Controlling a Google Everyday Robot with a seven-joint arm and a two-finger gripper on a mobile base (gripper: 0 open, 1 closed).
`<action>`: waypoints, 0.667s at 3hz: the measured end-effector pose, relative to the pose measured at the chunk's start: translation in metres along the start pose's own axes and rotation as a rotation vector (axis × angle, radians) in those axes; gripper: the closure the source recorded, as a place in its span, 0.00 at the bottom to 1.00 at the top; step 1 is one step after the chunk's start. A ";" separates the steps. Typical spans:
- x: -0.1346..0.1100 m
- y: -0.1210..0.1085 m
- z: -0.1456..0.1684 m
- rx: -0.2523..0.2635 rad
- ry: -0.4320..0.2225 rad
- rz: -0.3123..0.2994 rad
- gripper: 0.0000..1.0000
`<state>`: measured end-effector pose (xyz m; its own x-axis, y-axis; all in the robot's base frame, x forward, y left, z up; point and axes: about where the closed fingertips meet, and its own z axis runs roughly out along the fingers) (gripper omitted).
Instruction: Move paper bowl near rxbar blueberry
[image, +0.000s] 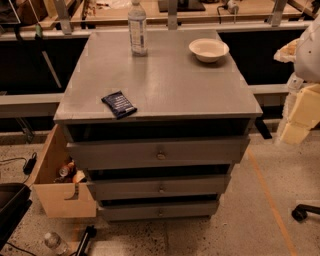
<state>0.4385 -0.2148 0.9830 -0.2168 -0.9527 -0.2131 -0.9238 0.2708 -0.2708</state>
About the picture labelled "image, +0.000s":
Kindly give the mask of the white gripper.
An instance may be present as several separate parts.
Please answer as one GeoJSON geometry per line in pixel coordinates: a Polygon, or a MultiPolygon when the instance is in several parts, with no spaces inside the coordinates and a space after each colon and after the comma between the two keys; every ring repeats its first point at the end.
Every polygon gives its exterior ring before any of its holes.
{"type": "Polygon", "coordinates": [[[286,121],[280,140],[300,144],[320,123],[320,84],[304,83],[295,73],[288,82],[283,118],[286,121]]]}

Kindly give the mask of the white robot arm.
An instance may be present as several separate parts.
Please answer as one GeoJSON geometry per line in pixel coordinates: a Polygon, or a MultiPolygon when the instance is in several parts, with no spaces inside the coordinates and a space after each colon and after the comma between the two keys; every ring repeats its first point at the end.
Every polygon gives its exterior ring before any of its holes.
{"type": "Polygon", "coordinates": [[[320,123],[320,16],[299,38],[279,49],[274,59],[294,64],[286,84],[289,94],[277,131],[279,140],[300,144],[320,123]]]}

